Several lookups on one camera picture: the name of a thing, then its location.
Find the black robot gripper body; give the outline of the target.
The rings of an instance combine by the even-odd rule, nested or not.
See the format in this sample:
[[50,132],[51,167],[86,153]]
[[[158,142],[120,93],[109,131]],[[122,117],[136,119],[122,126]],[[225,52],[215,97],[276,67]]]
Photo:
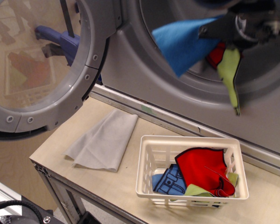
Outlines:
[[224,2],[225,15],[199,28],[199,37],[219,39],[239,49],[280,42],[280,0]]

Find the black robot base bottom left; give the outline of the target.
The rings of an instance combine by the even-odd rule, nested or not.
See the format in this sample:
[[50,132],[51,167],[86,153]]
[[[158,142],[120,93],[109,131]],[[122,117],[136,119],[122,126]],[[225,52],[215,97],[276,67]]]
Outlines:
[[27,200],[0,200],[0,224],[61,224],[48,211]]

